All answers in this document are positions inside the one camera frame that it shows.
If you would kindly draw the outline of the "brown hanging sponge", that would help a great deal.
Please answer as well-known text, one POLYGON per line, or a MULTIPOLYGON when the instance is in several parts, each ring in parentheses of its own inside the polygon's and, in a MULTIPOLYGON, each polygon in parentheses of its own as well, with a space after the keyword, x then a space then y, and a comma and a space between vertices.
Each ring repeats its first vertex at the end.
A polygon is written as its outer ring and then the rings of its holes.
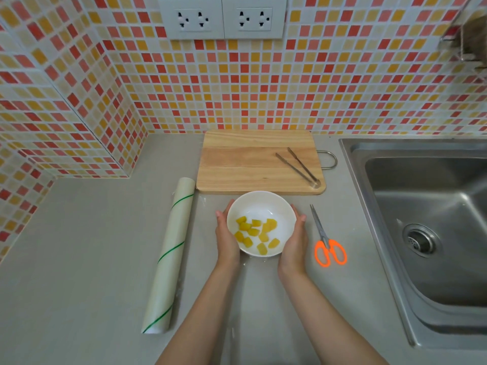
POLYGON ((487 66, 487 14, 467 21, 461 33, 463 52, 487 66))

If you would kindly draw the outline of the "stainless steel sink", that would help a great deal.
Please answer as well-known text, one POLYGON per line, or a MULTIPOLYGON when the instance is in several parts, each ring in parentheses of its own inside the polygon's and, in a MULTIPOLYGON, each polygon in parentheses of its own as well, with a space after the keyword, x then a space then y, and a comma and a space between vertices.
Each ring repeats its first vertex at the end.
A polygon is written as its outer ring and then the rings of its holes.
POLYGON ((487 350, 487 140, 339 142, 410 345, 487 350), (444 253, 412 252, 408 224, 444 253))

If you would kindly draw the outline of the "white double wall socket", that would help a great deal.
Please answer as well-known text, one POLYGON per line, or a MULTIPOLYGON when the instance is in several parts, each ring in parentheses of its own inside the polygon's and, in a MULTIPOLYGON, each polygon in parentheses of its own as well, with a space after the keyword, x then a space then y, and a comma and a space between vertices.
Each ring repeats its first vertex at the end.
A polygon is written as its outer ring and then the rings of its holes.
POLYGON ((222 0, 157 0, 170 40, 223 40, 222 0))
POLYGON ((288 0, 222 0, 226 39, 282 39, 288 0))

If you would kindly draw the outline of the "white ceramic bowl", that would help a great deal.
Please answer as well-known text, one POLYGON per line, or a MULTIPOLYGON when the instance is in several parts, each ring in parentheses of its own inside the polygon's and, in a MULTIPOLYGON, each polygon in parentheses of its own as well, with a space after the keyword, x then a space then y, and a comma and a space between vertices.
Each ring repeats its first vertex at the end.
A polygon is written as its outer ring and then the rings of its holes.
POLYGON ((283 243, 277 252, 268 256, 258 256, 245 251, 243 246, 240 250, 246 254, 259 258, 270 258, 277 256, 283 251, 283 247, 293 233, 296 216, 291 205, 281 196, 268 191, 252 191, 237 198, 228 212, 227 225, 232 234, 236 232, 235 219, 246 216, 248 219, 265 221, 268 218, 277 220, 278 226, 276 237, 283 243))

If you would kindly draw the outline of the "cling film roll green striped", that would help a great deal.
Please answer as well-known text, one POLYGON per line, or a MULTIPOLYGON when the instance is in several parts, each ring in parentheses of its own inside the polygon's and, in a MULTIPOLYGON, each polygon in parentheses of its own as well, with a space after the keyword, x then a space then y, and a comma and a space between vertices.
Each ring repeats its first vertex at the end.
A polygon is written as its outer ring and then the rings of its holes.
POLYGON ((191 178, 182 177, 177 183, 142 334, 160 334, 169 328, 195 189, 196 182, 191 178))

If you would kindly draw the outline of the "person's left forearm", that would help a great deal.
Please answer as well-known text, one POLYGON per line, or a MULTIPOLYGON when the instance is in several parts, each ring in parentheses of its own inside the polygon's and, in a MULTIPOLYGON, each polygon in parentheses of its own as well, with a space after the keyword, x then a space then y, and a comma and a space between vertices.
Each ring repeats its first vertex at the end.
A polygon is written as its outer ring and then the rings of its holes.
POLYGON ((240 269, 219 259, 201 292, 155 365, 209 365, 240 269))

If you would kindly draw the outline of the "person's left hand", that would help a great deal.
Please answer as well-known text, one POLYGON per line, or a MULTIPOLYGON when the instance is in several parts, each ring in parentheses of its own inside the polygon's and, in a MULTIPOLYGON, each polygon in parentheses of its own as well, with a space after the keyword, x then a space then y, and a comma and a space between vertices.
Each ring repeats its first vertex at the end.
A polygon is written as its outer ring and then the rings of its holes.
POLYGON ((225 229, 221 233, 216 233, 216 243, 218 250, 217 266, 236 267, 240 263, 240 248, 238 242, 228 228, 228 212, 234 203, 231 199, 223 211, 225 214, 225 229))

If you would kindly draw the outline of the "wooden cutting board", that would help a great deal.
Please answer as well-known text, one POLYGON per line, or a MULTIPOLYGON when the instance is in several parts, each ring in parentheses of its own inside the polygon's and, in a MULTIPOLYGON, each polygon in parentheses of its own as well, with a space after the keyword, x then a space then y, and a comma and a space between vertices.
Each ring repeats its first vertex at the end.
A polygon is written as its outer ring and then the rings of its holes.
POLYGON ((306 130, 210 130, 204 135, 196 188, 214 195, 251 191, 320 195, 326 190, 323 171, 337 165, 337 157, 329 151, 318 150, 312 134, 306 130), (281 154, 302 170, 287 147, 321 181, 319 189, 313 189, 275 156, 276 152, 281 154))

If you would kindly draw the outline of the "person's right hand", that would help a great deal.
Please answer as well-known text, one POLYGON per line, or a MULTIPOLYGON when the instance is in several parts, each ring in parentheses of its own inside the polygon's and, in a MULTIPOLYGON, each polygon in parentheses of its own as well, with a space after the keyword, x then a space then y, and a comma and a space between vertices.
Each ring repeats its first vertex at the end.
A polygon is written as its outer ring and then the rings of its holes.
POLYGON ((301 215, 294 204, 291 207, 295 213, 296 221, 293 233, 286 241, 278 263, 278 275, 282 282, 289 277, 306 275, 306 252, 308 247, 308 236, 300 235, 301 215))

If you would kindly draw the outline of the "metal tongs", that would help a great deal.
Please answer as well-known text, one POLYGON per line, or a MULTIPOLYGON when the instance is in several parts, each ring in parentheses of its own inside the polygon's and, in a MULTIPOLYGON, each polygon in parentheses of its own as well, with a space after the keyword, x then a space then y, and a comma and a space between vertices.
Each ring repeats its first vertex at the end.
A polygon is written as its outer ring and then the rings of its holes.
POLYGON ((301 176, 313 189, 319 189, 321 187, 321 181, 308 169, 308 167, 301 161, 301 159, 290 147, 287 147, 287 151, 297 161, 302 170, 298 169, 295 165, 292 165, 281 154, 276 152, 275 156, 285 165, 294 170, 299 176, 301 176))

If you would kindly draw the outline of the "clear cling film sheet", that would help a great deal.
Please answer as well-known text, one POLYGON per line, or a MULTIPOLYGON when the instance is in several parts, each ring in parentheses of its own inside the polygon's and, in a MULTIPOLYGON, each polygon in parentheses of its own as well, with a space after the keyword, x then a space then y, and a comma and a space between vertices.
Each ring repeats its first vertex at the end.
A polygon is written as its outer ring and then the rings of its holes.
MULTIPOLYGON (((229 196, 199 196, 197 218, 193 227, 195 252, 192 271, 199 280, 209 278, 216 266, 218 250, 215 229, 216 210, 230 201, 229 196)), ((278 275, 279 258, 251 258, 240 253, 240 269, 233 294, 223 317, 217 342, 235 330, 234 341, 250 346, 258 340, 264 344, 306 343, 310 340, 278 275)))

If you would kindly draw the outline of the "metal sink drain strainer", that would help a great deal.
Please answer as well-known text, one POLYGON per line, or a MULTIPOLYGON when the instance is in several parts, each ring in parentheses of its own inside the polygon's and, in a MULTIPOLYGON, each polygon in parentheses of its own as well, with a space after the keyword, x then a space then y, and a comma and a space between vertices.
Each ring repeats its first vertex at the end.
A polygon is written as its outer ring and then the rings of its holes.
POLYGON ((402 231, 402 240, 406 247, 422 258, 442 255, 443 246, 438 235, 421 224, 408 224, 402 231))

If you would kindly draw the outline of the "metal wall rack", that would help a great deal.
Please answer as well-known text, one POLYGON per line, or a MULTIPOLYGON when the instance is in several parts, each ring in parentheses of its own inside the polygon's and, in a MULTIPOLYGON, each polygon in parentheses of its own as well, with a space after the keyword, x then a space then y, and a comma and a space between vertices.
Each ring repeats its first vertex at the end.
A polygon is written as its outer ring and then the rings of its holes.
POLYGON ((467 21, 487 14, 487 0, 466 0, 456 12, 452 22, 440 38, 438 47, 447 51, 452 60, 466 64, 476 73, 487 74, 487 66, 477 60, 474 55, 463 52, 461 42, 462 26, 467 21))

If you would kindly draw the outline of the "person's right forearm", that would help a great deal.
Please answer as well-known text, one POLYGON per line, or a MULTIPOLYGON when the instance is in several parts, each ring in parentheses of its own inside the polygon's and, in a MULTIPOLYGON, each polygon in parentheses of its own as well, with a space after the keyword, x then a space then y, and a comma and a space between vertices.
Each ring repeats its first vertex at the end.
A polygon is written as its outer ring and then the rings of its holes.
POLYGON ((279 268, 279 277, 323 365, 389 365, 338 312, 306 272, 279 268))

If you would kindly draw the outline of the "pile of yellow fruit pieces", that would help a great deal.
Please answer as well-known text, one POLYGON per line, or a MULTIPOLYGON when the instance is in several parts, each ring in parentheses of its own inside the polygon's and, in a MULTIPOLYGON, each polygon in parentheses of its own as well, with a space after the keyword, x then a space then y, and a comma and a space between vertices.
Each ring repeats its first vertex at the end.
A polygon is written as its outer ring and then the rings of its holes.
POLYGON ((262 257, 268 256, 271 253, 277 252, 283 244, 276 237, 278 222, 273 218, 262 221, 241 216, 235 219, 235 223, 237 229, 234 237, 247 252, 262 257))

